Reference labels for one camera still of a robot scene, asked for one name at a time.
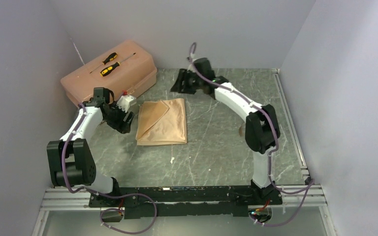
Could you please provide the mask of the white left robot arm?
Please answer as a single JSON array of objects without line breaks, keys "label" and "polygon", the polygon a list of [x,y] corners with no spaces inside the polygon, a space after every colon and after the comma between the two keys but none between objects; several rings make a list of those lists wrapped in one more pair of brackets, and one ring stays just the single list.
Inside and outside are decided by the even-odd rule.
[{"label": "white left robot arm", "polygon": [[135,104],[136,98],[125,91],[115,99],[112,90],[94,88],[92,97],[79,103],[78,116],[69,130],[47,145],[52,184],[66,187],[71,193],[88,190],[102,195],[107,205],[118,205],[122,199],[118,182],[97,171],[88,140],[102,122],[119,133],[129,133],[134,118],[131,107]]}]

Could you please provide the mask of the orange cloth napkin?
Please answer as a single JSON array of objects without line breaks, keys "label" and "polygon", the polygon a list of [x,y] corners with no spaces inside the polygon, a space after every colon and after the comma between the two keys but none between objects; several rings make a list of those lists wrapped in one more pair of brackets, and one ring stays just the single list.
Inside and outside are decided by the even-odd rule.
[{"label": "orange cloth napkin", "polygon": [[139,108],[139,146],[181,145],[188,142],[185,100],[146,101]]}]

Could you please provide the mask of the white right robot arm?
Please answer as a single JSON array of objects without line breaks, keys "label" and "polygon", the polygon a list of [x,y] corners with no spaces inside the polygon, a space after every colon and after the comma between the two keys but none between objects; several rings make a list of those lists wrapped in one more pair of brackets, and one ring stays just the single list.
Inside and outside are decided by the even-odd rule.
[{"label": "white right robot arm", "polygon": [[267,188],[272,184],[271,155],[278,149],[280,129],[275,108],[261,105],[237,90],[223,76],[217,76],[207,58],[196,59],[187,68],[179,70],[171,92],[195,94],[202,90],[205,94],[221,102],[235,112],[245,123],[245,141],[253,151],[253,176],[255,187],[252,199],[263,204],[270,199]]}]

